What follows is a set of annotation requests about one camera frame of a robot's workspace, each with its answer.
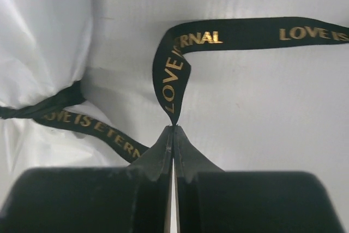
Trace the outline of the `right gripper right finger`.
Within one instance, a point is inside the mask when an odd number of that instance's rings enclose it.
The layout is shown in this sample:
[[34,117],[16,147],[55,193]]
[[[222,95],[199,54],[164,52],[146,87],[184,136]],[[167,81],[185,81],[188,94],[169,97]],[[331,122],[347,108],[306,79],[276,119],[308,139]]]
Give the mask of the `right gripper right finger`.
[[224,171],[173,130],[179,232],[343,232],[320,180],[303,171]]

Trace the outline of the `black printed ribbon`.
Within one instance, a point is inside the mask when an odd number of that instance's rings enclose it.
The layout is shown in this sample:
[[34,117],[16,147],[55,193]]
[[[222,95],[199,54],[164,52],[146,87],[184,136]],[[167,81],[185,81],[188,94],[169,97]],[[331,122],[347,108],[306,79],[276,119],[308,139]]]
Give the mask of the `black printed ribbon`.
[[[220,50],[257,50],[348,43],[348,28],[305,17],[217,19],[183,23],[163,36],[153,60],[153,87],[171,123],[178,122],[191,66],[186,53]],[[57,129],[93,136],[109,145],[127,162],[142,156],[147,147],[91,116],[68,107],[85,101],[81,83],[74,82],[51,98],[19,110],[1,108],[1,118],[32,119]]]

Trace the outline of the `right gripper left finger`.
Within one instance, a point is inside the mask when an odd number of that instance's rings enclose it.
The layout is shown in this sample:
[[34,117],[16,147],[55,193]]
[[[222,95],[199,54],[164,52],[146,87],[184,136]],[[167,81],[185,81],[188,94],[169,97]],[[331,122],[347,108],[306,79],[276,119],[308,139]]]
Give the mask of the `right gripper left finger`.
[[1,232],[169,232],[172,127],[125,168],[25,171],[1,209]]

